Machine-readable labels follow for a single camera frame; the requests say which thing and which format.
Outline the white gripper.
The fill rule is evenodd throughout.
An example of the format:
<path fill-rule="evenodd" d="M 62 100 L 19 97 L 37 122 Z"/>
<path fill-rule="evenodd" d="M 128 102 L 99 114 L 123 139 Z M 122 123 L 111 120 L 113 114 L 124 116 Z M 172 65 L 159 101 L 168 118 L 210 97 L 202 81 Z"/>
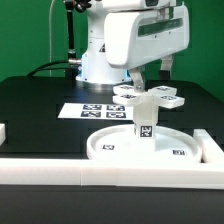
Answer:
<path fill-rule="evenodd" d="M 106 59 L 113 68 L 130 69 L 135 93 L 145 91 L 145 79 L 138 66 L 162 58 L 159 79 L 169 80 L 174 61 L 172 54 L 189 44 L 187 7 L 174 7 L 171 12 L 170 19 L 162 19 L 158 10 L 116 12 L 106 16 Z"/>

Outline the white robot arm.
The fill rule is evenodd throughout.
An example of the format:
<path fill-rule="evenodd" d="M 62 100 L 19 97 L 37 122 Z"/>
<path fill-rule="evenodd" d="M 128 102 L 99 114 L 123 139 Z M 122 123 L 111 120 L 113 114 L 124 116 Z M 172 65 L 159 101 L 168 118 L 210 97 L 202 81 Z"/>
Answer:
<path fill-rule="evenodd" d="M 171 77 L 173 55 L 188 47 L 189 13 L 182 0 L 90 0 L 88 47 L 77 82 L 95 90 L 131 82 L 143 86 L 141 67 L 159 60 Z"/>

